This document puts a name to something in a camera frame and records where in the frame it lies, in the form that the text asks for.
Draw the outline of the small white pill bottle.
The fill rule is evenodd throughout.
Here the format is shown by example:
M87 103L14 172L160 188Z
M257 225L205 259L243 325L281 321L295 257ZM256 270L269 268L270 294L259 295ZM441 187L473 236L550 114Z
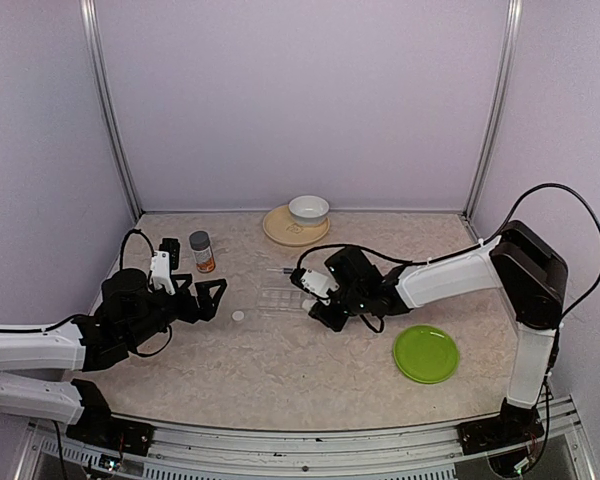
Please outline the small white pill bottle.
M317 304L319 304L318 300L306 299L302 302L301 308L306 312L310 312Z

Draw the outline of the clear plastic pill organizer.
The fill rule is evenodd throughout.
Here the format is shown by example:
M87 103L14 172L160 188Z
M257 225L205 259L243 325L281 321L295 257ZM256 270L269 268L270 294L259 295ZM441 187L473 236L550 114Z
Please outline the clear plastic pill organizer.
M264 270L257 293L256 307L269 312L303 310L302 304L309 296L294 286L291 267L269 267Z

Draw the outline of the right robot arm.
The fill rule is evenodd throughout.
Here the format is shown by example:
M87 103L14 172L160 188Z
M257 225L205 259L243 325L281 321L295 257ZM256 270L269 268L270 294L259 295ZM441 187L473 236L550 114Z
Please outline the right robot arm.
M531 424L530 414L550 367L562 323L568 279L566 261L520 221L507 223L493 239L422 264L396 262L383 274L355 245L338 249L327 271L297 268L292 282L311 295L309 315L334 332L351 317L407 314L437 301L483 290L502 291L518 324L517 347L506 402L491 433L515 442Z

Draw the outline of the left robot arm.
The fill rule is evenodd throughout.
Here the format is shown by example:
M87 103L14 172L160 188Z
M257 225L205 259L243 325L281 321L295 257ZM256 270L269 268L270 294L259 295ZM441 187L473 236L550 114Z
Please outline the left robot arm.
M154 335L171 335L176 320L213 319L226 288L223 279L196 282L189 274L152 287L143 271L125 268L103 282L102 302L92 315L31 328L0 327L0 414L80 425L98 444L113 443L120 424L94 383L50 382L27 371L108 370L139 355Z

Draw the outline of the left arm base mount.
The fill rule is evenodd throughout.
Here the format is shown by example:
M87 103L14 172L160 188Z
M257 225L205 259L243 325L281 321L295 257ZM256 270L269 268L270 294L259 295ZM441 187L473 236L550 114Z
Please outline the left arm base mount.
M115 417L98 387L90 381L73 379L80 395L81 415L66 428L66 436L85 444L146 457L155 428L144 422Z

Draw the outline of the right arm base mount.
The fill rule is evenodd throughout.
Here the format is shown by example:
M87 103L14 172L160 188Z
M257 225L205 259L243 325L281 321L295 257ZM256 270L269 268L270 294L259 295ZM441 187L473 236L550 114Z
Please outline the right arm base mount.
M497 415L460 423L457 432L463 454L473 455L540 438L545 429L536 406L520 408L504 399Z

